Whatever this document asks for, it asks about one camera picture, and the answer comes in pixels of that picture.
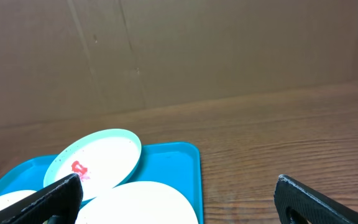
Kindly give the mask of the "green rimmed plate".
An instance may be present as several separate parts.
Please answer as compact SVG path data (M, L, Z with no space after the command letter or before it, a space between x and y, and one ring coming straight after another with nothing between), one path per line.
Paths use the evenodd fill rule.
M34 190L19 190L0 196L0 211L34 194Z

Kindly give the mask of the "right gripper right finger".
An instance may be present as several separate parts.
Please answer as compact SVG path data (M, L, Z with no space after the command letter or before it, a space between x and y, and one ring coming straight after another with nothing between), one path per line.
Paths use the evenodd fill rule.
M288 175L278 176L273 198L281 223L358 224L358 212Z

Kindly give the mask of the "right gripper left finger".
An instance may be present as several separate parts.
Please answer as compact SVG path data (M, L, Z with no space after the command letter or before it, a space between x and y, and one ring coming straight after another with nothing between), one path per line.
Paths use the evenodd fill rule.
M83 189L78 174L70 174L0 211L0 224L74 224Z

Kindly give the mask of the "white plate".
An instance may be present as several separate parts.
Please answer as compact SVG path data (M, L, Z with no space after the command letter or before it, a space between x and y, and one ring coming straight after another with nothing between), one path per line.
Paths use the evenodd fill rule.
M153 181L120 185L80 209L76 224L198 224L190 202L173 187Z

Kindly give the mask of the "light blue rimmed plate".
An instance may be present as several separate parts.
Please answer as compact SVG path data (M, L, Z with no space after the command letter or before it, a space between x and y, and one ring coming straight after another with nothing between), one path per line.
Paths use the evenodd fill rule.
M126 129L105 129L89 134L66 147L49 165L44 187L76 174L83 189L83 203L125 183L136 170L142 144Z

